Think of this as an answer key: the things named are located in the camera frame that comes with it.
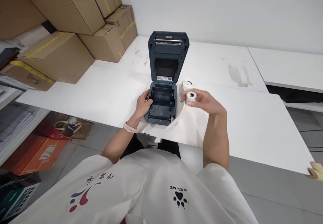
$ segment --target floor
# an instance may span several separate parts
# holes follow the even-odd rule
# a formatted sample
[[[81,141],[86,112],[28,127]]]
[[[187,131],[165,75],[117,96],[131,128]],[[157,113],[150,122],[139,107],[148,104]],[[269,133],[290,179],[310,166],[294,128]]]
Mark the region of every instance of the floor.
[[[323,164],[323,114],[288,109],[316,162]],[[95,124],[86,140],[68,142],[51,169],[39,172],[42,183],[33,203],[83,159],[100,154],[118,128]],[[149,136],[138,137],[153,142]],[[195,173],[202,167],[200,148],[179,144],[183,162]],[[260,224],[322,224],[323,182],[303,174],[231,157],[229,172]]]

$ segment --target wristband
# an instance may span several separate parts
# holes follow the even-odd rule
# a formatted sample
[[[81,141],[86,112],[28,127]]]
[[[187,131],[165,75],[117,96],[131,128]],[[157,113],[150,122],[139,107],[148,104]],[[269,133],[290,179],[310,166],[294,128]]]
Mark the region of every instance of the wristband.
[[[123,124],[123,128],[127,130],[127,132],[130,132],[130,133],[139,133],[139,130],[137,129],[134,129],[130,126],[127,125],[127,121]]]

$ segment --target open printer lid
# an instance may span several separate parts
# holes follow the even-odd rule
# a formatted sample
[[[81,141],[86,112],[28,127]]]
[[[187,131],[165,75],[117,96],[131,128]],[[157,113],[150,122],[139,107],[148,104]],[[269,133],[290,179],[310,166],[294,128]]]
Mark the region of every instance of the open printer lid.
[[[177,83],[188,47],[186,33],[154,31],[148,41],[151,79]]]

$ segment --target hand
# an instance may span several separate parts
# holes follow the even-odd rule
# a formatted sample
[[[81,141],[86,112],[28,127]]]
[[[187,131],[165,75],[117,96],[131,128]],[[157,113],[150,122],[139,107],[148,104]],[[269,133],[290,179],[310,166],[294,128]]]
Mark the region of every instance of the hand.
[[[207,91],[202,91],[199,89],[186,90],[182,93],[183,98],[181,102],[186,100],[186,94],[188,92],[195,92],[197,95],[195,101],[187,103],[188,106],[203,109],[205,112],[209,113],[210,115],[219,114],[219,115],[226,116],[226,110],[222,106],[222,104],[220,104],[215,98],[213,98],[212,95]]]
[[[137,99],[137,107],[134,115],[136,115],[140,119],[148,112],[153,102],[152,99],[146,100],[148,93],[149,93],[149,89],[143,92],[143,94],[140,95],[139,98]]]

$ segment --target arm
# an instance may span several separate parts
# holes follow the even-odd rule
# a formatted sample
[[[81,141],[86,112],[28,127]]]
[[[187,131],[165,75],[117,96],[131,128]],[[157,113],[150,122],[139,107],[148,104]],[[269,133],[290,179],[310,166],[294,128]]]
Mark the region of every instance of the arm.
[[[137,100],[136,111],[127,122],[127,125],[134,129],[137,129],[139,122],[141,121],[142,117],[148,112],[149,107],[153,102],[152,99],[146,101],[148,92],[149,90],[145,91],[142,95],[139,96]],[[127,132],[124,128],[122,128],[108,143],[108,145],[101,153],[101,156],[108,158],[113,164],[117,163],[122,153],[127,148],[133,135],[133,133]]]
[[[209,113],[209,120],[203,140],[203,167],[216,163],[228,170],[229,138],[227,132],[227,112],[210,93],[198,89],[184,91],[182,102],[188,92],[197,94],[196,101],[188,102],[191,107],[203,109]]]

